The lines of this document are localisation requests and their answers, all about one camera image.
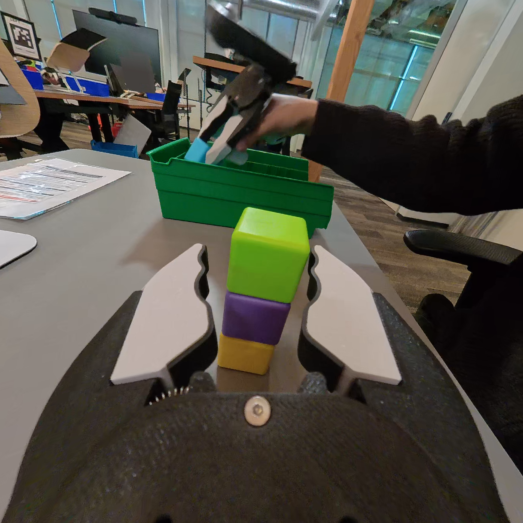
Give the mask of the lime green cube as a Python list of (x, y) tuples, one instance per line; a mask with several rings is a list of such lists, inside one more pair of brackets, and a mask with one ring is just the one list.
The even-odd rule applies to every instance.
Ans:
[(290, 304), (309, 254), (305, 219), (246, 207), (231, 237), (227, 291)]

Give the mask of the wooden top office table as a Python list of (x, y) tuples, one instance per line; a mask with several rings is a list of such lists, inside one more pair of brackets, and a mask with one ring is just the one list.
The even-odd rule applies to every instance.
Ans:
[[(240, 66), (237, 64), (227, 63), (227, 62), (220, 62), (213, 59), (207, 59), (204, 57), (199, 56), (193, 56), (193, 63), (203, 69), (219, 69), (221, 71), (229, 71), (234, 72), (236, 74), (240, 74), (245, 67)], [(304, 87), (304, 88), (311, 88), (312, 82), (304, 79), (300, 79), (297, 77), (294, 77), (287, 81), (288, 84)]]
[(53, 104), (52, 114), (84, 114), (87, 116), (92, 139), (96, 142), (112, 143), (114, 135), (110, 117), (137, 111), (149, 111), (158, 114), (164, 108), (165, 101), (157, 101), (141, 96), (130, 98), (113, 96), (95, 96), (70, 90), (34, 89), (39, 100), (58, 100), (61, 104)]

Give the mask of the blue storage bin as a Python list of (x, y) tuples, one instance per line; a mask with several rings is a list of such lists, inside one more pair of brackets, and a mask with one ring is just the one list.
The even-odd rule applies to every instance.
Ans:
[(91, 96), (110, 96), (110, 90), (106, 82), (74, 77), (72, 75), (65, 75), (64, 82), (68, 88), (74, 92)]
[(93, 151), (114, 154), (132, 159), (139, 158), (139, 152), (136, 145), (125, 145), (114, 142), (90, 141), (90, 146)]

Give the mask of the yellow cube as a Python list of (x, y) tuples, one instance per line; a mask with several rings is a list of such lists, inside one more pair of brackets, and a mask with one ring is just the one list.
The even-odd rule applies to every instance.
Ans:
[(221, 333), (218, 366), (262, 376), (269, 370), (274, 350), (274, 345), (228, 337)]

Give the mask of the laminated paper sheet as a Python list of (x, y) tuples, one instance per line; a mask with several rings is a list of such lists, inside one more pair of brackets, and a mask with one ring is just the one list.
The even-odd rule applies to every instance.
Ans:
[(27, 220), (130, 174), (62, 159), (37, 160), (1, 171), (1, 218)]

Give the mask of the grey leaning board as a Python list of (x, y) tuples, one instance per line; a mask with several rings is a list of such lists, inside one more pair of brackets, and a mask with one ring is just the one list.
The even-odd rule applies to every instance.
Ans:
[(114, 143), (119, 145), (136, 146), (139, 153), (143, 151), (152, 131), (132, 114), (128, 114), (123, 122)]

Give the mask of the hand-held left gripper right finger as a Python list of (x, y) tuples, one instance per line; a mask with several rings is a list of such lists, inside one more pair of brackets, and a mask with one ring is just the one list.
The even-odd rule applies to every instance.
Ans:
[(369, 285), (319, 245), (308, 274), (297, 356), (317, 389), (364, 403), (370, 387), (402, 393), (400, 366)]

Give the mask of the black monitor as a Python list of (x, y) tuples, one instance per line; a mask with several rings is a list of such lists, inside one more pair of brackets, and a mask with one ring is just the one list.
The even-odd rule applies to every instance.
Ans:
[(73, 10), (77, 30), (86, 29), (106, 38), (89, 51), (85, 69), (104, 75), (105, 66), (121, 65), (121, 57), (140, 53), (148, 56), (155, 79), (160, 82), (160, 43), (157, 29), (138, 25), (132, 16), (90, 7), (88, 11)]

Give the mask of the person's dark clothed body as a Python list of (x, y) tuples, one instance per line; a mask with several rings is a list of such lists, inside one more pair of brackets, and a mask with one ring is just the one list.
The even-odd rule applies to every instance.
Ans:
[(469, 309), (426, 295), (414, 315), (522, 471), (522, 256)]

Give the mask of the purple cube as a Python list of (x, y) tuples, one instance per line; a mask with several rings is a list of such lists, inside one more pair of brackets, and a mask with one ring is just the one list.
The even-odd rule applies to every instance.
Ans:
[(231, 338), (277, 345), (291, 309), (281, 303), (226, 291), (222, 333)]

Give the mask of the person's right hand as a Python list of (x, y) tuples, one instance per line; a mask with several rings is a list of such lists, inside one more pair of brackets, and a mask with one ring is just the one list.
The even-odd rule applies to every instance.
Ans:
[(297, 96), (274, 94), (263, 111), (255, 130), (237, 143), (235, 149), (245, 152), (260, 141), (303, 134), (310, 135), (316, 119), (318, 101)]

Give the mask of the green plastic bin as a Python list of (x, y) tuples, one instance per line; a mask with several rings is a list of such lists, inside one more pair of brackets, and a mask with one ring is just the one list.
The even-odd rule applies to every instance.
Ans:
[(249, 149), (238, 166), (187, 161), (183, 138), (147, 153), (165, 219), (234, 228), (246, 207), (302, 218), (309, 238), (326, 229), (334, 187), (309, 181), (305, 159)]

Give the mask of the black office chair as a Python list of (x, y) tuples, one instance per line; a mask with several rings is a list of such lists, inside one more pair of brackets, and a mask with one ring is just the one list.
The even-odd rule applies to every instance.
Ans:
[(446, 231), (408, 231), (403, 241), (415, 254), (465, 265), (470, 272), (506, 267), (522, 256), (521, 251), (509, 246)]

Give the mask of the person's right forearm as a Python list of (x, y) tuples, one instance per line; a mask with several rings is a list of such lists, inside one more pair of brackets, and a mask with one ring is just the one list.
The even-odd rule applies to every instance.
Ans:
[(303, 156), (411, 211), (474, 216), (522, 209), (522, 96), (480, 119), (439, 124), (321, 100)]

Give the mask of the blue cube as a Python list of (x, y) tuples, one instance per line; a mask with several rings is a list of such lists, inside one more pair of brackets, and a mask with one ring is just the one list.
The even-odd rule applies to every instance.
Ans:
[(223, 151), (221, 151), (221, 156), (217, 156), (214, 158), (214, 160), (206, 159), (206, 154), (212, 149), (212, 145), (208, 145), (208, 140), (203, 139), (204, 135), (208, 134), (208, 130), (204, 127), (201, 127), (198, 136), (192, 142), (189, 150), (185, 154), (185, 160), (209, 165), (217, 165), (227, 157), (228, 153), (223, 153)]

